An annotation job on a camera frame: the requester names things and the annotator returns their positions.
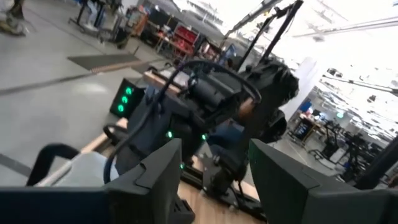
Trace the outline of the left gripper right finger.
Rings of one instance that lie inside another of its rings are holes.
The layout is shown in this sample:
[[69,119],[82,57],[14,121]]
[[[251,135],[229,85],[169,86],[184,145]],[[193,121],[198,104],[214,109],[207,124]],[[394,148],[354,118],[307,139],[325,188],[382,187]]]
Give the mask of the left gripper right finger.
[[319,186],[308,167],[258,139],[250,140],[249,163],[268,223],[302,223],[308,191]]

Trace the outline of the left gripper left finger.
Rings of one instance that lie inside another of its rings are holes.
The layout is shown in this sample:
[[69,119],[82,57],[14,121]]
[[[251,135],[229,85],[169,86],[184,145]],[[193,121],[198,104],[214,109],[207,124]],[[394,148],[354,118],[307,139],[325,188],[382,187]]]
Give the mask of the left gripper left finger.
[[104,187],[112,224],[167,223],[180,182],[182,141],[173,139]]

